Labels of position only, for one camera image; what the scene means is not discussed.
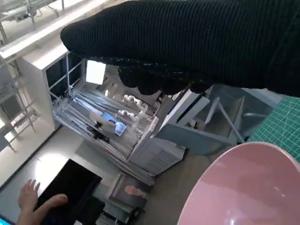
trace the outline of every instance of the screen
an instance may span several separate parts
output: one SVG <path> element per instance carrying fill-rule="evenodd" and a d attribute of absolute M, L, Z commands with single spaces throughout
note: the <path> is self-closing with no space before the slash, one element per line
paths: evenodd
<path fill-rule="evenodd" d="M 127 127 L 127 125 L 125 123 L 123 123 L 121 120 L 115 118 L 109 112 L 102 113 L 101 117 L 107 121 L 113 122 L 116 125 L 116 127 L 114 129 L 114 133 L 119 137 L 121 136 L 121 134 L 124 132 L 124 130 Z"/>
<path fill-rule="evenodd" d="M 101 178 L 72 160 L 62 170 L 38 198 L 37 207 L 56 194 L 65 194 L 68 203 L 52 209 L 42 224 L 67 225 L 67 220 L 76 219 L 76 214 L 84 199 L 91 194 Z"/>
<path fill-rule="evenodd" d="M 9 222 L 8 220 L 0 217 L 0 225 L 12 225 L 13 223 Z"/>
<path fill-rule="evenodd" d="M 86 82 L 103 84 L 106 64 L 95 61 L 88 61 L 86 68 Z"/>

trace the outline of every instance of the hand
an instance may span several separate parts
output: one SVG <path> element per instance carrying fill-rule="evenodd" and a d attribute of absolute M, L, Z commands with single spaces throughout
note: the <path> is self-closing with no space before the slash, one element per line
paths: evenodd
<path fill-rule="evenodd" d="M 40 183 L 36 185 L 34 188 L 34 185 L 36 183 L 36 180 L 27 181 L 26 184 L 21 188 L 18 204 L 21 210 L 30 210 L 33 211 L 34 207 L 36 206 L 38 202 L 38 189 L 40 186 Z"/>

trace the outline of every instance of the metal rack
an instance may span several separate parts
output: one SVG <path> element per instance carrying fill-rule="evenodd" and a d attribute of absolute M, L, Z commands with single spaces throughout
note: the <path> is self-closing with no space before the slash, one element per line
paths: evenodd
<path fill-rule="evenodd" d="M 61 101 L 61 98 L 57 95 L 55 95 L 53 92 L 51 92 L 51 89 L 54 88 L 58 83 L 62 82 L 63 79 L 67 78 L 67 96 L 68 97 L 73 97 L 73 92 L 72 89 L 73 87 L 80 81 L 80 78 L 77 79 L 75 82 L 70 83 L 70 73 L 72 73 L 75 69 L 77 69 L 79 66 L 84 66 L 86 63 L 85 59 L 82 59 L 79 63 L 77 63 L 73 68 L 69 69 L 69 61 L 68 61 L 68 54 L 65 57 L 66 60 L 66 67 L 67 67 L 67 72 L 65 75 L 63 75 L 60 79 L 58 79 L 53 85 L 49 87 L 49 93 L 51 96 L 55 97 L 58 101 Z M 81 69 L 81 78 L 83 77 L 84 70 Z"/>

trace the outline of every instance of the cable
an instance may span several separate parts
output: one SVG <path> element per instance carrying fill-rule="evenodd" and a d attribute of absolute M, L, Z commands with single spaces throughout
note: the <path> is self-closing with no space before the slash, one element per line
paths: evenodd
<path fill-rule="evenodd" d="M 39 11 L 40 15 L 36 14 L 36 17 L 39 18 L 39 17 L 41 17 L 43 15 L 43 13 L 42 13 L 42 11 L 39 8 L 37 9 L 37 11 Z"/>

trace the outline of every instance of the monitor screen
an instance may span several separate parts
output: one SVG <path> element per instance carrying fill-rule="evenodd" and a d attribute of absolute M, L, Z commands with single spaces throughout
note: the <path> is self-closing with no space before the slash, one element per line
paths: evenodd
<path fill-rule="evenodd" d="M 13 225 L 13 222 L 10 222 L 8 219 L 0 216 L 0 225 Z"/>
<path fill-rule="evenodd" d="M 37 207 L 56 194 L 65 194 L 68 197 L 68 203 L 52 209 L 41 224 L 68 225 L 69 222 L 73 222 L 85 201 L 84 199 L 91 195 L 100 181 L 101 178 L 88 169 L 72 160 L 68 160 L 38 198 Z"/>
<path fill-rule="evenodd" d="M 114 133 L 117 136 L 121 136 L 122 133 L 124 132 L 124 130 L 126 129 L 127 125 L 125 123 L 123 123 L 121 120 L 115 118 L 112 114 L 110 114 L 109 112 L 104 112 L 101 115 L 102 118 L 104 118 L 105 120 L 112 122 L 116 125 L 115 129 L 114 129 Z"/>

